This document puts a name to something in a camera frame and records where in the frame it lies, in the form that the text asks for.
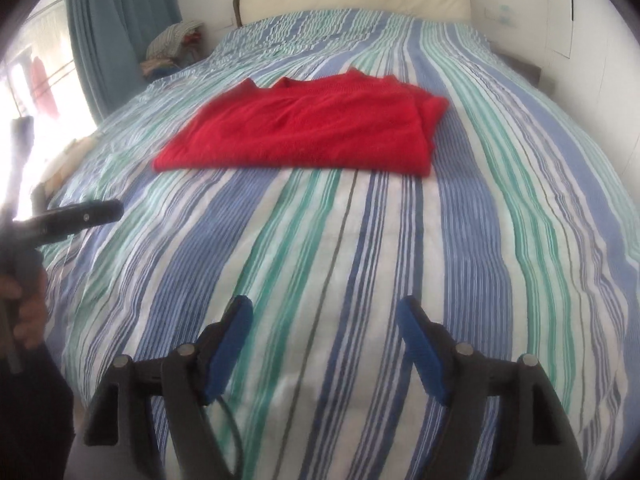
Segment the person's left hand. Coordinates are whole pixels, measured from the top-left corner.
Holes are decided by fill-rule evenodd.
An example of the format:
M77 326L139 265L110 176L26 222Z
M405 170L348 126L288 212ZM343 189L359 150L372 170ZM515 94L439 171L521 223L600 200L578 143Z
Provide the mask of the person's left hand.
M1 298L16 301L18 304L13 337L28 350L35 349L43 343L48 316L47 279L46 271L40 268L35 289L32 292L23 292L14 278L9 275L1 277Z

